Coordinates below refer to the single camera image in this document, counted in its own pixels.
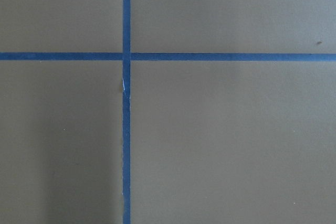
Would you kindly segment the brown cardboard table cover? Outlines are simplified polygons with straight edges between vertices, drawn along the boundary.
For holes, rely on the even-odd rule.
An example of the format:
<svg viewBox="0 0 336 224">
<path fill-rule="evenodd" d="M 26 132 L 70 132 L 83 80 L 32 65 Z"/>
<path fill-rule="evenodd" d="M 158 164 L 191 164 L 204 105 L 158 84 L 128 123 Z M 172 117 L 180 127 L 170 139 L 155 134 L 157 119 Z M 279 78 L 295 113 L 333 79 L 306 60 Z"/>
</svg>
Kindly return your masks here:
<svg viewBox="0 0 336 224">
<path fill-rule="evenodd" d="M 123 51 L 123 0 L 1 0 L 2 52 Z M 335 0 L 131 0 L 131 52 L 335 54 Z M 1 60 L 1 223 L 122 223 L 122 61 Z M 335 223 L 335 61 L 132 61 L 132 223 Z"/>
</svg>

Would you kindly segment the blue tape line vertical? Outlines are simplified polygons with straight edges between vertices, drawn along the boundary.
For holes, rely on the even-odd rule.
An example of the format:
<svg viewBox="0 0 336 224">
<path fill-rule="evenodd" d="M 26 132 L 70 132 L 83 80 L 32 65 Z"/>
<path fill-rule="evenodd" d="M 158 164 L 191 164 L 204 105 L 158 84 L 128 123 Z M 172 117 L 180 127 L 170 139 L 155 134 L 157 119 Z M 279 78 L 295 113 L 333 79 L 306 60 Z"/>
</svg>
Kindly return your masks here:
<svg viewBox="0 0 336 224">
<path fill-rule="evenodd" d="M 123 223 L 131 223 L 131 0 L 123 0 Z"/>
</svg>

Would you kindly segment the blue tape line horizontal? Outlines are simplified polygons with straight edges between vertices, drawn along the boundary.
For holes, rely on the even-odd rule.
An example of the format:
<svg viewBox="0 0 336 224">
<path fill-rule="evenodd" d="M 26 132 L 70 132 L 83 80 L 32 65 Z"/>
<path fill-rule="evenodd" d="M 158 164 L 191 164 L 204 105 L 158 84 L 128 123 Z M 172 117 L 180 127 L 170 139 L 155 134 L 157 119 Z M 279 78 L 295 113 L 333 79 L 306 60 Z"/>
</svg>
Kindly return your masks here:
<svg viewBox="0 0 336 224">
<path fill-rule="evenodd" d="M 1 60 L 37 61 L 335 61 L 335 54 L 2 52 Z"/>
</svg>

